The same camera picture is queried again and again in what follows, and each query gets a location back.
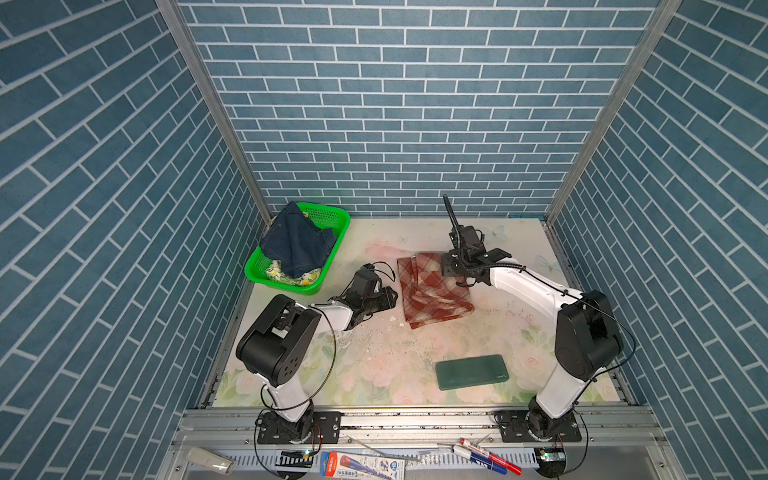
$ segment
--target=blue marker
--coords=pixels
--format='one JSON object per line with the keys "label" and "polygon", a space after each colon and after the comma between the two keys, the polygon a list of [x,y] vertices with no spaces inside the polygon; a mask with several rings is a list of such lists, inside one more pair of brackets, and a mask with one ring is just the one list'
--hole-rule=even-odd
{"label": "blue marker", "polygon": [[496,465],[489,458],[481,457],[480,455],[478,455],[478,454],[476,454],[474,452],[471,452],[470,450],[465,449],[464,447],[462,447],[460,445],[454,445],[453,446],[453,452],[456,455],[458,455],[458,456],[460,456],[462,458],[466,458],[467,460],[469,460],[472,463],[476,463],[478,465],[486,467],[488,470],[493,470],[496,473],[501,473],[502,475],[507,475],[507,469],[506,468],[504,468],[504,467],[502,467],[500,465]]}

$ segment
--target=red marker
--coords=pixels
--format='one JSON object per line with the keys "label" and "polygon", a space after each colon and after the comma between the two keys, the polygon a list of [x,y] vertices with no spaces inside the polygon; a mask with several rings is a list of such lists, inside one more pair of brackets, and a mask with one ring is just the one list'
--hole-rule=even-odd
{"label": "red marker", "polygon": [[504,460],[502,457],[496,455],[495,453],[490,453],[488,450],[486,450],[486,449],[484,449],[482,447],[478,447],[477,445],[474,445],[474,444],[470,443],[469,440],[467,440],[467,439],[462,439],[462,446],[467,448],[467,449],[469,449],[469,450],[472,450],[474,453],[476,453],[476,454],[478,454],[478,455],[480,455],[482,457],[488,458],[489,460],[491,460],[492,462],[494,462],[497,465],[501,465],[502,467],[506,468],[510,472],[514,472],[514,473],[516,473],[518,475],[522,475],[523,474],[522,468],[518,467],[514,463],[507,462],[506,460]]}

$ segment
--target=dark blue cloth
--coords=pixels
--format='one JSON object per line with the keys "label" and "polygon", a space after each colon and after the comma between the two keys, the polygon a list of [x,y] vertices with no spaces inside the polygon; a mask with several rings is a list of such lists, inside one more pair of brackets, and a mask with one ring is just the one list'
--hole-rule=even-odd
{"label": "dark blue cloth", "polygon": [[279,260],[280,269],[291,278],[322,268],[336,245],[336,235],[329,228],[321,229],[296,202],[283,208],[272,227],[261,239],[261,251],[270,260]]}

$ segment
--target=red plaid cloth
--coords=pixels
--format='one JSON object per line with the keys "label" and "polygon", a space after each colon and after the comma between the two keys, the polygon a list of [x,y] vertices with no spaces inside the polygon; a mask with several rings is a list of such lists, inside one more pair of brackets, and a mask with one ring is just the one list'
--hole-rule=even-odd
{"label": "red plaid cloth", "polygon": [[440,253],[417,253],[397,259],[402,309],[412,329],[461,318],[475,310],[469,301],[469,289],[456,285],[462,278],[442,275],[440,256]]}

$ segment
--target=yellow and white patterned cloth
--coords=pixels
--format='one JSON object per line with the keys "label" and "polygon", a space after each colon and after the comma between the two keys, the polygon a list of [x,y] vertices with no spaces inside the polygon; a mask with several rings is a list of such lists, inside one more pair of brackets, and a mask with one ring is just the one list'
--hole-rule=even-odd
{"label": "yellow and white patterned cloth", "polygon": [[279,283],[286,283],[288,285],[296,285],[296,286],[309,286],[312,285],[317,281],[317,279],[320,278],[320,272],[323,269],[316,268],[314,270],[311,270],[307,273],[304,273],[301,278],[291,278],[287,276],[283,271],[280,269],[280,262],[277,260],[272,260],[272,264],[269,265],[266,268],[266,275],[270,278],[270,280],[279,282]]}

